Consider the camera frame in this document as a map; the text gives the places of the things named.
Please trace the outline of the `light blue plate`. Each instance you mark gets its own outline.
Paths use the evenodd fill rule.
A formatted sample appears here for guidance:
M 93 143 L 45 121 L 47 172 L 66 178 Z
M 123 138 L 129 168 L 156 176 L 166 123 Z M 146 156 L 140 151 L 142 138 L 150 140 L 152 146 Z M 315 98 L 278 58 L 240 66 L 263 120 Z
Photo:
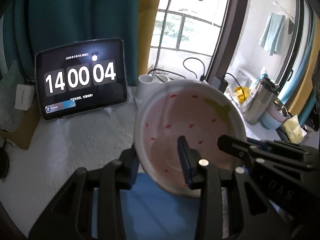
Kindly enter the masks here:
M 130 190 L 120 191 L 126 239 L 194 239 L 199 198 L 167 193 L 146 173 Z

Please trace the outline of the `white strawberry pattern bowl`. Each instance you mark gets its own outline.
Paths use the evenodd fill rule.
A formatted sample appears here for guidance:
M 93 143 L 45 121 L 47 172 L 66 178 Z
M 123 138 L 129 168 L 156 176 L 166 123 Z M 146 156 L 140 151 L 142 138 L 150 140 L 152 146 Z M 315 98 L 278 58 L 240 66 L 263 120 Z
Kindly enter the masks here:
M 137 110 L 133 139 L 143 170 L 160 188 L 198 198 L 200 191 L 188 189 L 183 178 L 177 140 L 184 136 L 201 158 L 231 170 L 241 161 L 219 150 L 217 140 L 222 135 L 247 140 L 236 107 L 210 85 L 179 80 L 148 92 Z

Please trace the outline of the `yellow tissue pack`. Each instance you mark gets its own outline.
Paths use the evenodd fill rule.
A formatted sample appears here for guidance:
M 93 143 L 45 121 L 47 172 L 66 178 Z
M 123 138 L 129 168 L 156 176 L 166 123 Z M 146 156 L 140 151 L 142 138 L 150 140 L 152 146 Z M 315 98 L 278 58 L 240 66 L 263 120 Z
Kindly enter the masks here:
M 308 134 L 299 124 L 298 115 L 287 119 L 282 127 L 287 134 L 289 141 L 293 144 L 299 144 L 303 141 L 304 137 Z

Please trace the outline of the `stainless steel thermos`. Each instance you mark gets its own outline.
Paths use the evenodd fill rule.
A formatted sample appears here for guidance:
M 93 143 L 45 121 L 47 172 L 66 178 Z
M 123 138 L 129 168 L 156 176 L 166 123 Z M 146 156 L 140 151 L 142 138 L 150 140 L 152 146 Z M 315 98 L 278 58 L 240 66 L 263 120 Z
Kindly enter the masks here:
M 255 125 L 265 114 L 270 104 L 274 102 L 279 94 L 279 85 L 273 83 L 268 77 L 260 79 L 249 96 L 243 102 L 240 111 L 244 120 Z

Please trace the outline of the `black round pouch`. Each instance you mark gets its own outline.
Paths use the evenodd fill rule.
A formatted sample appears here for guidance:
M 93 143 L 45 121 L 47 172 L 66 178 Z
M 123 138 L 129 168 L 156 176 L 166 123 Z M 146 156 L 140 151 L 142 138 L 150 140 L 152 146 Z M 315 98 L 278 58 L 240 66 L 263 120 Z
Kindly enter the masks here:
M 4 179 L 9 171 L 9 156 L 4 148 L 1 147 L 0 152 L 0 179 Z

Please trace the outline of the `yellow object on sill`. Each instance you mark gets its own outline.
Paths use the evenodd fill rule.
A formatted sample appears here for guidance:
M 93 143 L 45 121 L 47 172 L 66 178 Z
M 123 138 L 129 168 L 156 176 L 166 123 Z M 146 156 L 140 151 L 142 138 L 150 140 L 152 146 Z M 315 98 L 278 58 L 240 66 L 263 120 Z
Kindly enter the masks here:
M 251 90 L 248 87 L 237 86 L 234 92 L 236 94 L 238 102 L 242 104 L 249 97 Z

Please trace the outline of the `cardboard box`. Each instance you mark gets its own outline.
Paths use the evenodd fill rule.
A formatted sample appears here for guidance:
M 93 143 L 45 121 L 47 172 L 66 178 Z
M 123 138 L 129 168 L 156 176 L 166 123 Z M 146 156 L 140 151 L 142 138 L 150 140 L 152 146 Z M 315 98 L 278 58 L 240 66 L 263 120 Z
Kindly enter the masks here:
M 5 132 L 1 130 L 1 137 L 13 142 L 23 150 L 28 150 L 34 131 L 41 118 L 39 103 L 34 100 L 31 107 L 26 111 L 21 123 L 14 132 Z

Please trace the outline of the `black power adapter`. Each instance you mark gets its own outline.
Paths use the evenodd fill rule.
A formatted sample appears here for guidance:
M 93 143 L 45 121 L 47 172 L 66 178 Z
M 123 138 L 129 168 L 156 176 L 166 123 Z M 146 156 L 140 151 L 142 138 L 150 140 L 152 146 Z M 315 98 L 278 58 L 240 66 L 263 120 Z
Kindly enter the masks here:
M 212 86 L 219 90 L 221 93 L 224 93 L 226 91 L 226 88 L 228 87 L 228 82 L 224 78 L 217 78 L 214 77 Z

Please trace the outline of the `light blue hanging towel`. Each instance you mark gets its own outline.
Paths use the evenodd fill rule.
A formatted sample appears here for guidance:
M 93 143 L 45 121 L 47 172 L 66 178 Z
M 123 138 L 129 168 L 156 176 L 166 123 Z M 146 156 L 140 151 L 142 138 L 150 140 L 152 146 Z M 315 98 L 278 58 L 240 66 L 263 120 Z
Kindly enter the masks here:
M 277 55 L 280 52 L 284 38 L 286 17 L 283 14 L 270 12 L 264 27 L 264 31 L 259 41 L 259 46 L 268 55 Z

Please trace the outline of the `small white box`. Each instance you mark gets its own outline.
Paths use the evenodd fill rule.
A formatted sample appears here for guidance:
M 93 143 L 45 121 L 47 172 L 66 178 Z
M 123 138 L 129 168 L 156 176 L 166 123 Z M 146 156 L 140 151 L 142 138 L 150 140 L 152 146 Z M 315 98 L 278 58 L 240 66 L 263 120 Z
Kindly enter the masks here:
M 15 109 L 27 111 L 34 100 L 35 86 L 18 84 L 16 87 Z

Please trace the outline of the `tablet showing clock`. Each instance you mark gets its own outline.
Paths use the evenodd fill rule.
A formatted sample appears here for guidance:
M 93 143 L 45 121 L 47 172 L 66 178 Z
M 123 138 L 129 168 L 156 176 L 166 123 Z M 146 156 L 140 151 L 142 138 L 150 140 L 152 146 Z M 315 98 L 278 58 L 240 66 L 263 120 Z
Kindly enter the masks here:
M 39 52 L 36 90 L 42 118 L 52 121 L 127 102 L 124 42 L 104 38 Z

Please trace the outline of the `teal curtain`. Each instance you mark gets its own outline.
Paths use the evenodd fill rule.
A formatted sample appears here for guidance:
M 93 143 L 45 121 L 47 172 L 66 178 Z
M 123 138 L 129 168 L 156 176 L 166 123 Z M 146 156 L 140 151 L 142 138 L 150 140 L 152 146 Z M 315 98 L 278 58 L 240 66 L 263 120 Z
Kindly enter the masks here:
M 1 10 L 1 63 L 16 62 L 34 78 L 37 53 L 74 42 L 118 37 L 124 41 L 126 78 L 137 80 L 139 0 L 9 0 Z

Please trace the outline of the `yellow curtain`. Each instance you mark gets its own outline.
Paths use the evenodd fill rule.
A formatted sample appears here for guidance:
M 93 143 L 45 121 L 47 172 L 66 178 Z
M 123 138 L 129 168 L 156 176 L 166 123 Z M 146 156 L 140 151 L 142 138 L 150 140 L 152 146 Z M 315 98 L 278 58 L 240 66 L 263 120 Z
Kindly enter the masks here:
M 137 75 L 146 74 L 159 0 L 139 0 L 137 31 Z

